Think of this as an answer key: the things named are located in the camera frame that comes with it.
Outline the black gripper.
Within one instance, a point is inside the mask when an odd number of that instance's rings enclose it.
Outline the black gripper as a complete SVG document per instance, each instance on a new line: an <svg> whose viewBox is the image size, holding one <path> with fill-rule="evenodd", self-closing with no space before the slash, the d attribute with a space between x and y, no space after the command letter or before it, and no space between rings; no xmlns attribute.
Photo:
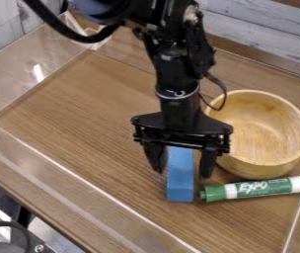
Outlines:
<svg viewBox="0 0 300 253"><path fill-rule="evenodd" d="M180 100L161 100L161 105L158 112L130 119L135 128L134 141L143 147L149 166L156 173L162 173L168 146L198 149L202 150L198 175L208 179L217 155L230 151L233 128L205 115L198 95Z"/></svg>

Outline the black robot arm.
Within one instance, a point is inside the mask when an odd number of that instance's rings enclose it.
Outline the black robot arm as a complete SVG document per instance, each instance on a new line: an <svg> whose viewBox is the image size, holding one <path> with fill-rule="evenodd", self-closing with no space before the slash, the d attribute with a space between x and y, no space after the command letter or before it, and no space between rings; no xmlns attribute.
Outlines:
<svg viewBox="0 0 300 253"><path fill-rule="evenodd" d="M77 12L103 29L91 36L77 33L41 0L23 0L37 16L66 38L94 43L121 27L142 41L154 70L160 111L131 117L134 141L149 165L161 172L169 146L201 151L198 176L212 175L216 159L230 151L233 127L208 117L201 106L200 80L222 82L209 73L214 49L204 32L204 14L196 0L73 0Z"/></svg>

